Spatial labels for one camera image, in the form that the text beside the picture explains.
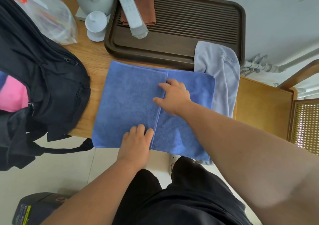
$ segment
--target brown cloth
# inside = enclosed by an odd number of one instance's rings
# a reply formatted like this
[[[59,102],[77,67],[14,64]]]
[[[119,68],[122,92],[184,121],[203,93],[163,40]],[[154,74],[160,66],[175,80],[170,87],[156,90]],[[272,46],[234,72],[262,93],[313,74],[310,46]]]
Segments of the brown cloth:
[[[145,23],[145,25],[155,25],[156,17],[155,17],[155,8],[154,8],[154,0],[134,0],[135,4],[138,8],[139,13]],[[121,13],[121,22],[124,26],[128,26],[126,16],[122,10]]]

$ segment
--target forearm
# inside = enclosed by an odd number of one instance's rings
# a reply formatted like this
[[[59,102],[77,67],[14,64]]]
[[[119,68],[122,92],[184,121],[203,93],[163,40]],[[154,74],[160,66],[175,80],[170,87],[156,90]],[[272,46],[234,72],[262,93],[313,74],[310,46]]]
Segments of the forearm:
[[[136,168],[119,160],[67,200],[42,225],[111,224]]]
[[[190,125],[227,182],[259,216],[264,215],[261,210],[291,199],[303,186],[319,182],[315,172],[319,159],[281,138],[193,102],[178,115]]]

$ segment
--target woven rattan panel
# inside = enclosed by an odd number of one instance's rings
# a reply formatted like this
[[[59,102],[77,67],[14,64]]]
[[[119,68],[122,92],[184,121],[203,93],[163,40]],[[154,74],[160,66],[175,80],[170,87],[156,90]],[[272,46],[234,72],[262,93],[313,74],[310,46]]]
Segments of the woven rattan panel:
[[[319,156],[319,101],[296,102],[292,142]]]

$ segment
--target white tile floor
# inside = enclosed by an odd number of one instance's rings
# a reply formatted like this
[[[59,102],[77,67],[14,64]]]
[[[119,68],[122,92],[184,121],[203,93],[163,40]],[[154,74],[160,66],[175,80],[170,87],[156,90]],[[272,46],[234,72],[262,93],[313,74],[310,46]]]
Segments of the white tile floor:
[[[43,137],[37,143],[45,147],[74,148],[83,140],[84,138],[71,137],[47,143],[46,138]],[[9,171],[0,172],[0,197],[2,198],[0,224],[11,224],[19,200],[26,195],[44,191],[62,194],[74,194],[79,191],[112,165],[117,153],[118,149],[92,149],[65,155],[44,154],[22,170],[12,168]],[[150,161],[146,165],[146,168],[159,179],[163,188],[171,183],[167,172],[168,163],[169,154],[152,150]],[[205,167],[225,180],[216,166]],[[254,225],[261,224],[253,211],[246,207],[246,214],[250,221]]]

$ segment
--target remote control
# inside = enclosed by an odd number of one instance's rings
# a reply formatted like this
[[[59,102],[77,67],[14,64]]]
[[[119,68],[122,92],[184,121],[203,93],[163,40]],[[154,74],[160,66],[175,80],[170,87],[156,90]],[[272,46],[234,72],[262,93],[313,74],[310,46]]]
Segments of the remote control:
[[[130,28],[137,28],[143,25],[142,18],[134,0],[120,0]]]

